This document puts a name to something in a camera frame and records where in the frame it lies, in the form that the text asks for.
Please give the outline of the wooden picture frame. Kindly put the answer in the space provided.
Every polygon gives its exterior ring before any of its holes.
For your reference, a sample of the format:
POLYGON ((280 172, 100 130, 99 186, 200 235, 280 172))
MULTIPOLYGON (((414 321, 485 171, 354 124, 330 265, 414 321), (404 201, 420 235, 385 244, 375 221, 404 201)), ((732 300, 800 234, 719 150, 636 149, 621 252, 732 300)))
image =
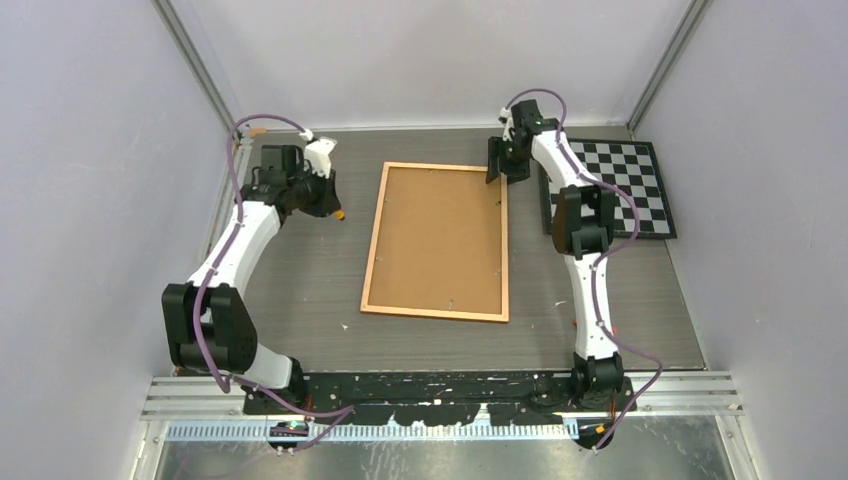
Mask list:
POLYGON ((384 164, 360 310, 506 324, 508 187, 483 166, 384 164))

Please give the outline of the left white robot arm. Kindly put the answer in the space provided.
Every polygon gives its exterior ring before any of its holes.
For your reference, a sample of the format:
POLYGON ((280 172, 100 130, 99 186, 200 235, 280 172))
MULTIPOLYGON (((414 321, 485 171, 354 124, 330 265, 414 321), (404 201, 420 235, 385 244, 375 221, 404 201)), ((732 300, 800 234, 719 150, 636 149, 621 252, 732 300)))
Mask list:
POLYGON ((304 147, 264 145, 261 163, 241 186, 222 237, 201 267, 162 294, 169 354, 182 368, 226 374, 269 388, 280 412, 298 412, 307 398, 300 363, 262 345, 242 298, 270 240, 296 211, 343 218, 331 154, 320 137, 304 147))

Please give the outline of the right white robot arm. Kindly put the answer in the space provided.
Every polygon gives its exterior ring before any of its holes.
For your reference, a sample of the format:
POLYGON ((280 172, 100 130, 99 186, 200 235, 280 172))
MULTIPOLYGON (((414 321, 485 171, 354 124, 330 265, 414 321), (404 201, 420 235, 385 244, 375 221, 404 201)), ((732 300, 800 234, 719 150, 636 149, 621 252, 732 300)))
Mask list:
POLYGON ((536 162, 555 190, 551 240, 569 273, 577 329, 568 402, 579 410, 609 410, 624 386, 606 287, 617 195, 601 186, 569 146, 561 123, 543 117, 536 101, 512 101, 499 120, 503 132, 488 141, 485 181, 523 181, 536 162))

